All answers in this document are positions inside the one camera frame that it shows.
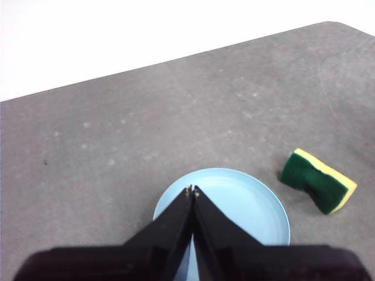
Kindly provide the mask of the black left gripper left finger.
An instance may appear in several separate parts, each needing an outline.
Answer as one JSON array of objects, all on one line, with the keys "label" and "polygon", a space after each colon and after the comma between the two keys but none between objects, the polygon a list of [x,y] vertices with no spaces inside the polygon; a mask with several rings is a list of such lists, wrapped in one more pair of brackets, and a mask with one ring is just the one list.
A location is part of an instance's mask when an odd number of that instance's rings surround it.
[{"label": "black left gripper left finger", "polygon": [[125,280],[176,280],[185,275],[193,190],[185,187],[160,215],[125,244]]}]

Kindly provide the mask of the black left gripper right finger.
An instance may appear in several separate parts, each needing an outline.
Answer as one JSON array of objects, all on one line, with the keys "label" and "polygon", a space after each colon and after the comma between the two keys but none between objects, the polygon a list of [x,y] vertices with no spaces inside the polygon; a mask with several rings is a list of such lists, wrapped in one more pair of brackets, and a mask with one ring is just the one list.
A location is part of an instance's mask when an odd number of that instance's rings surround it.
[{"label": "black left gripper right finger", "polygon": [[200,280],[249,280],[242,263],[263,246],[194,186],[193,240]]}]

